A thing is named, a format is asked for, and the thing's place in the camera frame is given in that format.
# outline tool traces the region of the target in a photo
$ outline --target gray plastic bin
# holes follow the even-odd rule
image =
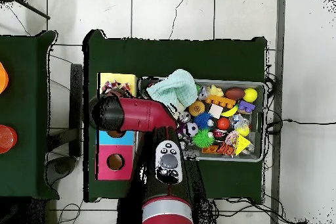
[[[164,80],[164,78],[157,78],[157,80],[142,78],[138,82],[138,86],[142,89],[148,83],[155,83]],[[252,154],[239,154],[231,158],[230,156],[224,156],[220,154],[203,154],[201,149],[196,146],[188,146],[183,150],[184,157],[193,157],[197,160],[222,160],[228,162],[258,162],[262,160],[264,155],[264,145],[265,145],[265,128],[266,128],[266,110],[267,110],[267,86],[261,82],[248,82],[248,81],[221,81],[221,80],[207,80],[207,79],[195,79],[198,85],[210,86],[215,85],[221,88],[224,92],[231,87],[241,87],[242,89],[254,88],[258,97],[253,102],[255,109],[252,114],[245,115],[243,117],[247,118],[252,125],[250,133],[246,137],[251,143],[254,144],[255,150]]]

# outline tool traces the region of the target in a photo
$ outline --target table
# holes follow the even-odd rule
[[[174,70],[189,71],[195,79],[219,79],[264,82],[266,39],[145,40],[107,39],[101,30],[91,30],[83,41],[83,106],[96,95],[98,72],[167,77]],[[85,124],[84,189],[92,202],[98,197],[123,198],[128,181],[95,180],[95,134]],[[261,203],[262,168],[260,162],[199,161],[208,198],[250,197]]]
[[[0,154],[0,196],[57,199],[45,181],[47,152],[47,53],[56,32],[35,37],[0,36],[0,62],[9,84],[0,94],[0,124],[18,134],[14,148]]]

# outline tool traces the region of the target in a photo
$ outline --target red container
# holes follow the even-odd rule
[[[17,140],[18,136],[13,128],[0,125],[0,154],[8,152]]]

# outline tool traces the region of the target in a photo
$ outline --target yellow ball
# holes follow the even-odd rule
[[[244,90],[245,95],[243,97],[243,100],[246,102],[253,102],[257,99],[258,93],[254,88],[247,88]]]
[[[249,134],[249,127],[239,127],[236,129],[236,131],[244,137],[247,137]]]

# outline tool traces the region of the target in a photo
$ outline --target orange bowl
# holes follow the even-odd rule
[[[0,94],[6,89],[8,84],[8,74],[5,68],[0,63]]]
[[[18,136],[13,128],[0,125],[0,154],[9,151],[17,140]]]

